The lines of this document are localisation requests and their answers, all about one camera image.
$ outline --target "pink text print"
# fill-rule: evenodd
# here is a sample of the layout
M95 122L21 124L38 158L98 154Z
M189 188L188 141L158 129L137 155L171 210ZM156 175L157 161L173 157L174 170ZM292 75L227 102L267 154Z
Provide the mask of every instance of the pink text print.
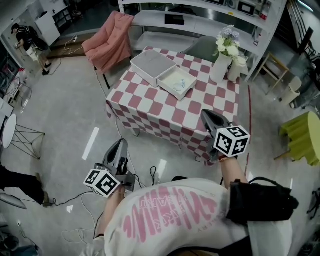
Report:
M159 186L139 198L131 214L124 218L122 228L128 238L144 243L148 236L159 234L170 225L191 230L195 224L209 223L216 217L216 207L214 200L193 191Z

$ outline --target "purple flower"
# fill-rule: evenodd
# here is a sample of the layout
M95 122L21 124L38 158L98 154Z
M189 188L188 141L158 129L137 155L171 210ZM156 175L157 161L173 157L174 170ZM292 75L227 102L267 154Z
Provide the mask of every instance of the purple flower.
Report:
M230 28L228 28L228 27L225 27L225 28L222 29L222 34L224 36L230 36L232 34L232 30Z
M236 31L232 32L232 36L234 37L235 40L239 39L240 34Z

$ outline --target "shoe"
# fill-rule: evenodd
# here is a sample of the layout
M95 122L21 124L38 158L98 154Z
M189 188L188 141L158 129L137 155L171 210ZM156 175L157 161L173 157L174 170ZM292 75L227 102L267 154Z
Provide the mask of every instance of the shoe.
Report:
M49 75L49 74L50 74L49 71L45 71L45 70L42 71L42 75L43 75L43 76L46 76L46 75Z
M47 207L52 206L52 204L51 204L50 201L49 201L49 195L48 195L48 193L45 192L45 191L44 191L43 193L44 193L44 198L43 198L42 206L43 206L44 208L47 208Z
M38 172L35 173L35 178L38 182L41 183L41 188L43 188L43 183L42 183L42 180L41 180L41 177L40 177L40 174Z
M44 67L47 69L51 66L51 63L49 63L48 65L47 64L44 64Z

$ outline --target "black shirt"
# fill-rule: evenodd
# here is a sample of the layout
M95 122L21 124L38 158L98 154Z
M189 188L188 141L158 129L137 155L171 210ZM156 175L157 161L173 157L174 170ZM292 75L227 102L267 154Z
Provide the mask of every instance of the black shirt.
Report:
M18 42L20 42L21 39L23 39L23 41L24 41L23 48L25 51L28 51L30 49L31 44L32 44L32 38L31 38L30 33L27 31L26 26L20 26L15 37L18 40Z

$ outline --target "checkered tablecloth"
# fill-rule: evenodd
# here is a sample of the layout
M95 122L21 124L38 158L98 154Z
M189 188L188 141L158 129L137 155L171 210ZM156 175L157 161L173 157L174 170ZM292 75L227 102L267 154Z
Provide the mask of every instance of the checkered tablecloth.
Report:
M230 122L237 123L239 83L226 79L215 83L210 79L213 64L174 51L153 48L177 63L181 69L197 78L197 83L186 96L178 101L162 89L154 88L132 68L124 73L108 95L107 115L122 122L125 128L153 134L192 151L206 164L209 155L207 141L211 138L201 118L202 109L223 114Z

